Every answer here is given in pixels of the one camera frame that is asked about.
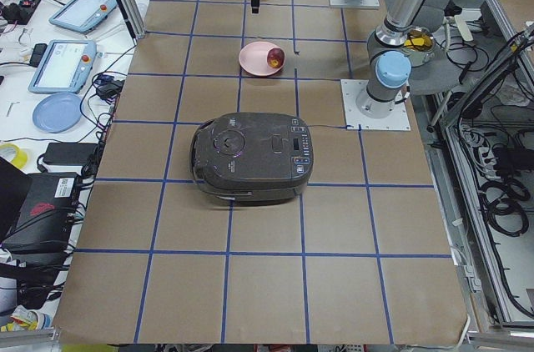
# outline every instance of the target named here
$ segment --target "red apple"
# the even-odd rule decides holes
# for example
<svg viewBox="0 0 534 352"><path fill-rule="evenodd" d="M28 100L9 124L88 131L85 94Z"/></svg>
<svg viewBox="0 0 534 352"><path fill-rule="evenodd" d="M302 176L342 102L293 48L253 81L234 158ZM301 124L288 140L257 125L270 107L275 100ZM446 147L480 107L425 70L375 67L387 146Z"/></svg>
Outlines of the red apple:
<svg viewBox="0 0 534 352"><path fill-rule="evenodd" d="M272 48L267 53L267 64L272 68L280 68L284 64L285 53L280 48Z"/></svg>

